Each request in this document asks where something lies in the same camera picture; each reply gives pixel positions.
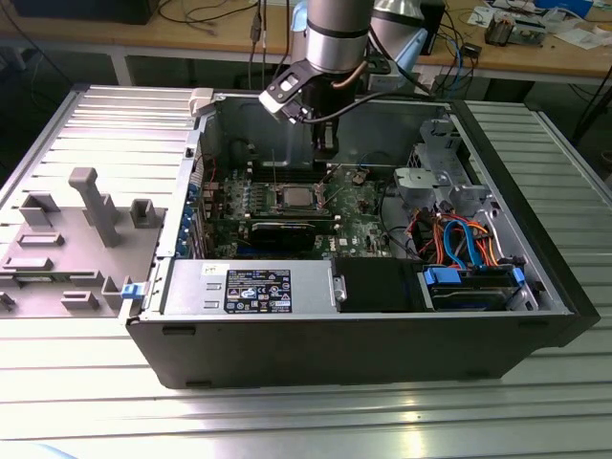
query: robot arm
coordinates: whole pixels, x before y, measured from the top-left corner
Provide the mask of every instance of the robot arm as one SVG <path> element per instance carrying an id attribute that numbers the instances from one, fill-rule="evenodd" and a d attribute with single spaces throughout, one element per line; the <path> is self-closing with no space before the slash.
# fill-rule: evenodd
<path id="1" fill-rule="evenodd" d="M 309 0 L 304 60 L 292 64 L 259 96 L 274 116 L 314 124 L 316 149 L 335 135 L 338 120 L 317 126 L 355 99 L 368 34 L 380 51 L 409 71 L 426 40 L 420 0 Z M 301 103 L 296 97 L 301 94 Z"/>

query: side panel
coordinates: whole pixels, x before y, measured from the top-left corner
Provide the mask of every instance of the side panel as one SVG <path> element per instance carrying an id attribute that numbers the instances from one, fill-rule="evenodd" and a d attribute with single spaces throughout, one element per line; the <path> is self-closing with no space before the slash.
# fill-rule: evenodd
<path id="1" fill-rule="evenodd" d="M 453 111 L 477 152 L 476 162 L 481 166 L 481 170 L 484 168 L 483 172 L 491 179 L 494 187 L 502 195 L 509 213 L 525 235 L 563 304 L 576 315 L 577 321 L 571 328 L 556 337 L 553 342 L 546 343 L 547 345 L 565 345 L 597 323 L 600 316 L 559 253 L 551 236 L 537 218 L 524 193 L 504 165 L 491 140 L 480 128 L 477 118 L 463 101 L 454 102 Z M 530 116 L 530 112 L 527 111 L 525 115 L 518 117 L 526 118 Z M 485 114 L 482 120 L 492 120 L 493 118 L 494 116 Z M 528 145 L 531 145 L 532 150 L 535 148 L 532 142 Z"/>
<path id="2" fill-rule="evenodd" d="M 570 317 L 140 322 L 127 329 L 170 388 L 500 378 Z"/>

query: ribbed metal surface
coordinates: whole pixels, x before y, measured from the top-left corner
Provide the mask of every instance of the ribbed metal surface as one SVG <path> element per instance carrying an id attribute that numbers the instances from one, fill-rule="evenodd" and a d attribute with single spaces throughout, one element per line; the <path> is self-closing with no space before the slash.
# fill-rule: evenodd
<path id="1" fill-rule="evenodd" d="M 563 203 L 533 202 L 550 210 L 540 213 L 545 225 L 578 234 Z M 593 203 L 571 209 L 596 219 L 607 207 Z M 604 225 L 609 214 L 600 217 Z M 561 250 L 602 320 L 501 381 L 175 391 L 158 383 L 114 319 L 0 321 L 0 436 L 105 459 L 608 458 L 612 287 L 597 268 L 612 266 L 612 252 Z"/>
<path id="2" fill-rule="evenodd" d="M 94 167 L 99 191 L 111 193 L 117 207 L 151 199 L 155 207 L 167 208 L 194 124 L 190 94 L 188 89 L 112 86 L 77 93 L 48 128 L 50 139 L 35 149 L 30 170 L 0 209 L 0 255 L 24 221 L 17 209 L 28 192 L 50 192 L 61 207 L 82 207 L 68 186 L 75 167 Z"/>
<path id="3" fill-rule="evenodd" d="M 521 104 L 469 102 L 469 107 L 591 301 L 604 314 L 601 309 L 612 305 L 609 190 L 575 150 L 551 135 L 545 117 Z M 508 116 L 512 120 L 493 122 Z"/>

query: paper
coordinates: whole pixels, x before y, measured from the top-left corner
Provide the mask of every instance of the paper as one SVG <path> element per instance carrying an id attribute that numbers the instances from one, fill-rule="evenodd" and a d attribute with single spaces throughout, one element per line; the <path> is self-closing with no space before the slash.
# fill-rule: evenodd
<path id="1" fill-rule="evenodd" d="M 557 33 L 555 36 L 584 50 L 592 50 L 601 44 L 601 39 L 598 36 L 583 29 L 572 29 L 568 32 Z"/>
<path id="2" fill-rule="evenodd" d="M 604 10 L 604 11 L 612 11 L 612 5 L 609 4 L 609 3 L 605 3 L 602 0 L 595 0 L 593 2 L 593 6 L 595 8 L 599 8 L 599 9 Z"/>

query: white sticker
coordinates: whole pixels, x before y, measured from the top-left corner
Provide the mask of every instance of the white sticker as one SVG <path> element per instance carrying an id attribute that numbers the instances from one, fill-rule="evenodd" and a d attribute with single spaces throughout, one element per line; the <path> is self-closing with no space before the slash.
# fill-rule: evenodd
<path id="1" fill-rule="evenodd" d="M 202 275 L 226 275 L 230 265 L 225 263 L 205 263 L 202 266 Z"/>
<path id="2" fill-rule="evenodd" d="M 50 277 L 16 277 L 17 282 L 53 282 Z"/>

